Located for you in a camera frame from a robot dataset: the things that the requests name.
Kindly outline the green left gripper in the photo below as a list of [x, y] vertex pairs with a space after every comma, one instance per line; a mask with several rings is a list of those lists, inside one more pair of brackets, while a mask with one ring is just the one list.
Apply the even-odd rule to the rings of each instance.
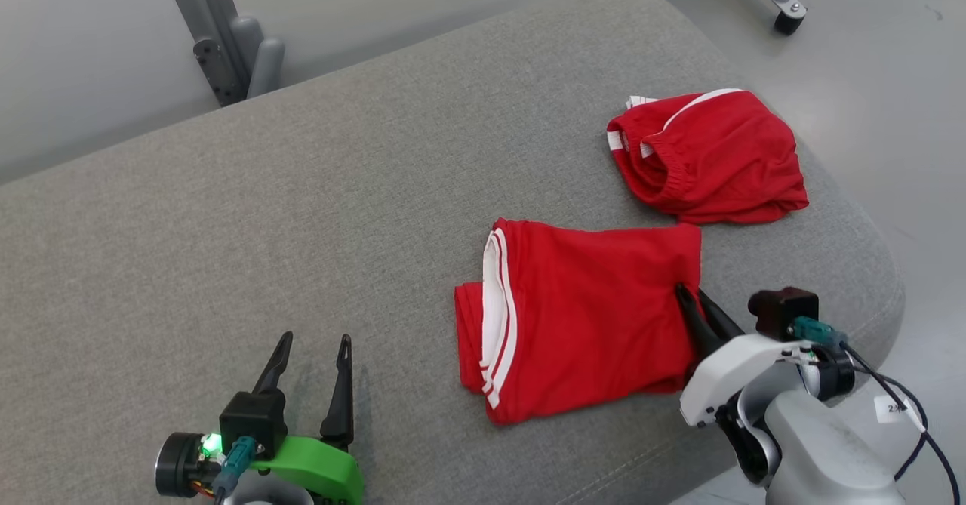
[[[278, 390], [288, 366], [294, 333], [280, 336], [253, 394]], [[365, 481], [355, 458], [347, 452], [355, 439], [353, 415], [352, 339], [343, 335], [336, 357], [336, 382], [321, 422], [320, 440], [288, 436], [270, 460], [253, 460], [224, 499], [225, 504], [360, 504]], [[228, 451], [218, 433], [173, 433], [155, 461], [155, 488], [161, 496], [190, 499], [201, 496], [215, 504], [214, 482]]]

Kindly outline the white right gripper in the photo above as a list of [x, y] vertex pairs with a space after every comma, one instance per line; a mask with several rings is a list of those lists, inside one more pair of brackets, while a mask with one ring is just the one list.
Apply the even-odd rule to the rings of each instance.
[[[785, 391], [802, 391], [821, 402], [854, 391], [854, 359], [844, 351], [808, 340], [781, 343], [745, 335], [701, 289], [697, 301], [686, 285], [677, 284], [675, 296], [696, 357], [703, 359], [680, 395], [687, 425], [714, 423], [718, 410], [732, 406], [738, 425], [749, 428]], [[728, 342], [721, 346], [722, 340]]]

